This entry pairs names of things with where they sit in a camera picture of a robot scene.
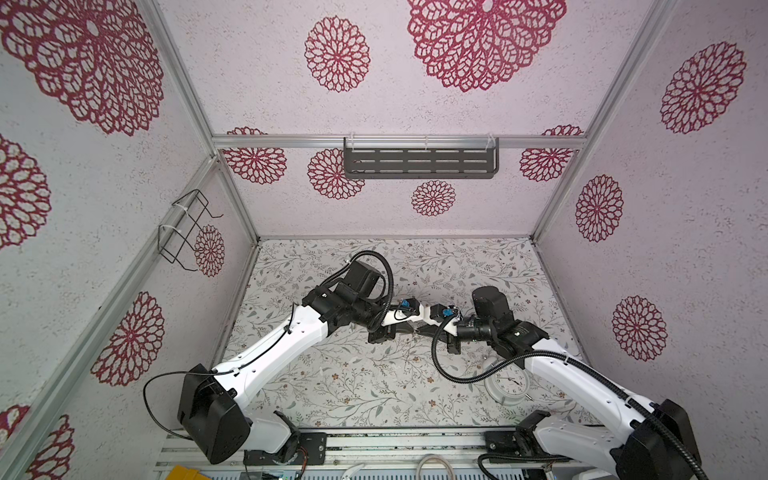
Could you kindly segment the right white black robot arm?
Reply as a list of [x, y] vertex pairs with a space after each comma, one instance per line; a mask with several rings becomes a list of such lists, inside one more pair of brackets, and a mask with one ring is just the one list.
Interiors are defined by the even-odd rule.
[[518, 320], [497, 288], [473, 291], [474, 313], [464, 317], [454, 307], [431, 308], [437, 324], [432, 347], [448, 340], [482, 341], [502, 362], [472, 377], [448, 373], [457, 384], [482, 382], [508, 366], [543, 378], [590, 412], [599, 422], [586, 427], [537, 414], [527, 428], [548, 456], [589, 464], [617, 479], [704, 479], [687, 412], [671, 400], [661, 403], [635, 394], [577, 360], [538, 326]]

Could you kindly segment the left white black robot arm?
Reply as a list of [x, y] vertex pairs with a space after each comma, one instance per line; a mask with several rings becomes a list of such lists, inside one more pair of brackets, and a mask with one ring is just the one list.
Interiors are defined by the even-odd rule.
[[305, 350], [341, 327], [382, 327], [394, 293], [394, 275], [379, 253], [355, 254], [291, 309], [287, 319], [246, 350], [207, 369], [185, 372], [178, 422], [212, 465], [239, 450], [259, 450], [291, 460], [300, 448], [299, 429], [275, 411], [249, 418], [245, 408]]

